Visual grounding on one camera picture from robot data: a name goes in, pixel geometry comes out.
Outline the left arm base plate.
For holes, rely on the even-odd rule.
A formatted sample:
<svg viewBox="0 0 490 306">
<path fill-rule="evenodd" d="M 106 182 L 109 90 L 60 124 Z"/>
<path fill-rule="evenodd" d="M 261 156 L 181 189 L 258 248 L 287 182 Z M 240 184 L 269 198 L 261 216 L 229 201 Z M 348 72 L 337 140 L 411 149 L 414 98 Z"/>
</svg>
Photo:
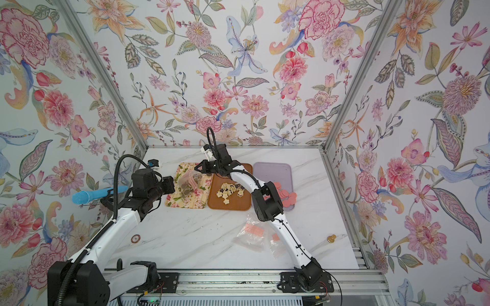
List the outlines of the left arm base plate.
<svg viewBox="0 0 490 306">
<path fill-rule="evenodd" d="M 141 285 L 139 287 L 130 289 L 127 293 L 176 293 L 177 286 L 179 284 L 179 273 L 175 272 L 159 272 L 158 278 L 155 284 Z"/>
</svg>

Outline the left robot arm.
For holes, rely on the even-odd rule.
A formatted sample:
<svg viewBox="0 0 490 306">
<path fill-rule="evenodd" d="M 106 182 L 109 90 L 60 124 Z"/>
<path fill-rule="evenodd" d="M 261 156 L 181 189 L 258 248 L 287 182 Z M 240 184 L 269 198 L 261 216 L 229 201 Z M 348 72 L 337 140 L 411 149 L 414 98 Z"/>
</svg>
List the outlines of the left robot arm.
<svg viewBox="0 0 490 306">
<path fill-rule="evenodd" d="M 152 210 L 154 203 L 174 193 L 174 180 L 151 168 L 132 175 L 133 187 L 121 201 L 111 219 L 79 252 L 69 260 L 57 261 L 47 272 L 49 305 L 108 305 L 124 293 L 156 289 L 160 276 L 152 261 L 134 261 L 109 276 L 103 273 L 122 240 Z"/>
</svg>

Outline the bag of pink cookies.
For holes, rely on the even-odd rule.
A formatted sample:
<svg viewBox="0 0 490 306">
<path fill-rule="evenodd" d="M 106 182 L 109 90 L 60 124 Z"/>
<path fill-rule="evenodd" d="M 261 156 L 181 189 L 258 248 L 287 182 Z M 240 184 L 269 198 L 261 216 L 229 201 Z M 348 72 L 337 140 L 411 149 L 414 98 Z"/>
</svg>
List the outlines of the bag of pink cookies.
<svg viewBox="0 0 490 306">
<path fill-rule="evenodd" d="M 278 259 L 288 253 L 286 245 L 284 245 L 277 233 L 273 233 L 270 236 L 269 247 L 275 259 Z"/>
</svg>

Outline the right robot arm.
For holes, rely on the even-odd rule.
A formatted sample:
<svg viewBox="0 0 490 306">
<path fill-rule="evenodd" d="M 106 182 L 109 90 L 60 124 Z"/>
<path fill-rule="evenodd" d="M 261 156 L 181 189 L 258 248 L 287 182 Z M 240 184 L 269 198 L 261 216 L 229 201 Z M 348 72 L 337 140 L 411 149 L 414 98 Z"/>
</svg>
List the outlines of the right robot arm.
<svg viewBox="0 0 490 306">
<path fill-rule="evenodd" d="M 272 182 L 259 180 L 240 162 L 233 160 L 225 144 L 206 144 L 201 148 L 201 152 L 205 155 L 205 159 L 195 167 L 195 170 L 202 174 L 217 174 L 231 179 L 250 193 L 257 219 L 272 226 L 293 259 L 299 286 L 307 292 L 312 292 L 320 283 L 324 270 L 290 228 L 275 185 Z"/>
</svg>

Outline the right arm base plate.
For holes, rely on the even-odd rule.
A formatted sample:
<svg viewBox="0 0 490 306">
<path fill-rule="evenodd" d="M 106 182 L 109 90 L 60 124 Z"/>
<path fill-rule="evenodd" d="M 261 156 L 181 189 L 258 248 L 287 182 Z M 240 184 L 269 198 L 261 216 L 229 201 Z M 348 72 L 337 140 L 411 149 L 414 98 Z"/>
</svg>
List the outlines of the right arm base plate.
<svg viewBox="0 0 490 306">
<path fill-rule="evenodd" d="M 314 283 L 300 277 L 298 272 L 282 272 L 277 285 L 282 293 L 333 293 L 332 278 L 328 273 L 321 273 L 320 278 Z"/>
</svg>

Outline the bag of cream cookies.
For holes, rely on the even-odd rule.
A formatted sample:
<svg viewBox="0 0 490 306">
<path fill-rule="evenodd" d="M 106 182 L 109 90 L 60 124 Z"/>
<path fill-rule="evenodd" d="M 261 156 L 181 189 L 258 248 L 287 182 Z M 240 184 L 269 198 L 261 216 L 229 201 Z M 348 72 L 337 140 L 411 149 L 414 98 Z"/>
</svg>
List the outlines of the bag of cream cookies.
<svg viewBox="0 0 490 306">
<path fill-rule="evenodd" d="M 256 217 L 249 215 L 246 218 L 244 226 L 233 239 L 233 242 L 251 251 L 262 252 L 264 250 L 266 233 L 267 230 L 262 222 Z"/>
</svg>

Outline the bag of brown cookies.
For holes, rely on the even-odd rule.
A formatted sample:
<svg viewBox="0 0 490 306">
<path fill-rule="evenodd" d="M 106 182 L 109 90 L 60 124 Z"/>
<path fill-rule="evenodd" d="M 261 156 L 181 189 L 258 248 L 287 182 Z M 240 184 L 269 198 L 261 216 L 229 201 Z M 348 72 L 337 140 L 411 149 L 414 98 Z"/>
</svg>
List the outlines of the bag of brown cookies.
<svg viewBox="0 0 490 306">
<path fill-rule="evenodd" d="M 193 168 L 185 170 L 177 176 L 177 194 L 182 198 L 201 196 L 208 178 L 207 175 L 197 172 Z"/>
</svg>

